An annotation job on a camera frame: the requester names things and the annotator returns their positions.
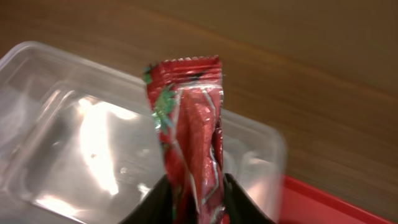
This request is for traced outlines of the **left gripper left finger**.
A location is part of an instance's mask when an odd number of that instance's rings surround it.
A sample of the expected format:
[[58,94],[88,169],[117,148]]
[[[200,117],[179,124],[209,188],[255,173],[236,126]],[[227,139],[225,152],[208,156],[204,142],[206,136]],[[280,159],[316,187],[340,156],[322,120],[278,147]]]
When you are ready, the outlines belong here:
[[120,224],[172,224],[172,191],[164,175]]

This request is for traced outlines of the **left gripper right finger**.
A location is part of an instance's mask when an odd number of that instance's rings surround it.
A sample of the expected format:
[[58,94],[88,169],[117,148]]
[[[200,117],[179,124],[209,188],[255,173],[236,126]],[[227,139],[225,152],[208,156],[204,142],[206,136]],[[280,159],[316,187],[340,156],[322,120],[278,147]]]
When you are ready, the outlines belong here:
[[255,205],[231,174],[225,174],[224,205],[230,224],[275,224]]

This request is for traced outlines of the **red snack wrapper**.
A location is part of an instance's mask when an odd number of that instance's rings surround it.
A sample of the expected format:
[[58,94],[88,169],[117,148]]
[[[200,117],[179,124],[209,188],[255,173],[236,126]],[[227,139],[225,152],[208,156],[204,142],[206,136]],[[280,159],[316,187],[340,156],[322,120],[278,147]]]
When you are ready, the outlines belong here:
[[149,65],[144,81],[171,186],[173,222],[229,223],[224,205],[220,58]]

